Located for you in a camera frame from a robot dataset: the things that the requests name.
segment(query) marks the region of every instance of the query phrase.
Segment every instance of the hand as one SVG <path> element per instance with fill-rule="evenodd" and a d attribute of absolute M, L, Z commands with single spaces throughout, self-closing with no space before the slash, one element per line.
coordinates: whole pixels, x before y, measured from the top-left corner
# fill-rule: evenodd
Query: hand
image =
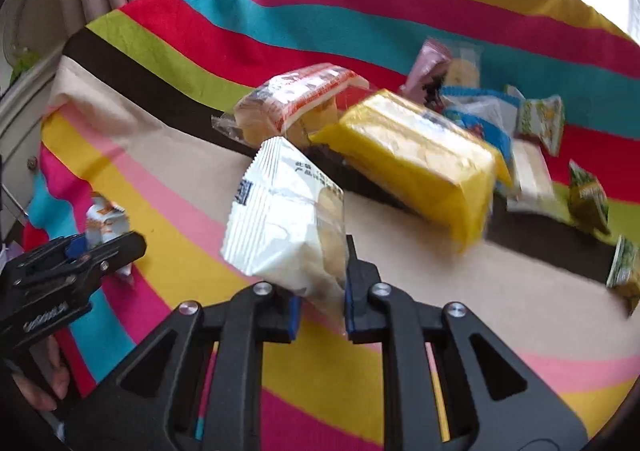
<path fill-rule="evenodd" d="M 60 359 L 60 347 L 54 336 L 47 338 L 47 357 L 53 368 L 51 377 L 51 389 L 59 399 L 66 397 L 69 388 L 69 370 Z M 31 404 L 31 407 L 38 411 L 53 411 L 56 408 L 56 401 L 50 395 L 42 391 L 38 386 L 33 384 L 29 379 L 20 373 L 13 374 L 15 384 L 24 395 L 24 398 Z"/>

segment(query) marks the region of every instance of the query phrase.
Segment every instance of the triangular cutout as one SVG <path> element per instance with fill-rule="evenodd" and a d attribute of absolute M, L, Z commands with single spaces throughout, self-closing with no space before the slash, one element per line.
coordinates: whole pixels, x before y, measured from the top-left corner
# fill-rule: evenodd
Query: triangular cutout
<path fill-rule="evenodd" d="M 481 335 L 469 337 L 476 352 L 480 370 L 489 395 L 494 401 L 502 401 L 527 389 L 527 381 Z"/>
<path fill-rule="evenodd" d="M 149 348 L 140 361 L 124 376 L 120 387 L 140 397 L 153 398 L 160 387 L 162 374 L 171 356 L 176 337 L 176 332 L 169 332 Z"/>

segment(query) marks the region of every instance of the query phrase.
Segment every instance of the metal screw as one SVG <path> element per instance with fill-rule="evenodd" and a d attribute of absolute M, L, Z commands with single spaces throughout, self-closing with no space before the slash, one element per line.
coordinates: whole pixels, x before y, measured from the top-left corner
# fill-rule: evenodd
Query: metal screw
<path fill-rule="evenodd" d="M 466 306 L 462 303 L 451 303 L 447 306 L 447 314 L 451 317 L 464 317 L 466 315 Z"/>
<path fill-rule="evenodd" d="M 192 316 L 198 311 L 198 304 L 195 301 L 183 301 L 178 306 L 178 311 L 183 316 Z"/>
<path fill-rule="evenodd" d="M 371 291 L 374 295 L 378 297 L 385 297 L 391 294 L 391 285 L 386 283 L 376 283 L 371 287 Z"/>
<path fill-rule="evenodd" d="M 272 290 L 273 287 L 271 283 L 267 283 L 266 281 L 260 281 L 260 283 L 254 285 L 254 294 L 258 296 L 268 296 Z"/>

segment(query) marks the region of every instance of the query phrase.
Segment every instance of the multicolored tablecloth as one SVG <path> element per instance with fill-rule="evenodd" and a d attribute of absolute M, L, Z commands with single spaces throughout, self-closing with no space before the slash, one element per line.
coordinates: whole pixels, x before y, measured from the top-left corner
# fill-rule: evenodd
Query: multicolored tablecloth
<path fill-rule="evenodd" d="M 26 243 L 84 229 L 90 192 L 146 236 L 128 287 L 59 333 L 83 395 L 185 299 L 229 299 L 247 278 L 222 262 L 226 215 L 250 161 L 210 125 L 250 88 L 333 62 L 395 90 L 427 36 L 482 46 L 481 84 L 562 96 L 549 170 L 574 158 L 611 198 L 610 225 L 640 242 L 640 47 L 579 0 L 137 0 L 72 37 L 42 130 Z M 446 234 L 348 193 L 358 255 L 418 301 L 470 306 L 581 417 L 593 436 L 640 373 L 640 315 L 599 284 L 492 243 L 453 254 Z M 378 349 L 354 347 L 311 308 L 298 340 L 264 359 L 266 450 L 382 444 Z"/>

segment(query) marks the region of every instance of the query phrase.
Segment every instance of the beige stripe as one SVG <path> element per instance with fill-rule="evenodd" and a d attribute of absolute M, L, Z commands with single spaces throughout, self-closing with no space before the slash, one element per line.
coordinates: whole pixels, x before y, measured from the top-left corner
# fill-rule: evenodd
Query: beige stripe
<path fill-rule="evenodd" d="M 67 58 L 56 87 L 164 186 L 226 222 L 248 158 L 166 127 Z M 462 301 L 516 351 L 567 359 L 638 353 L 640 315 L 628 319 L 622 301 L 597 283 L 491 243 L 457 254 L 444 231 L 351 193 L 346 228 L 384 281 L 424 303 Z"/>

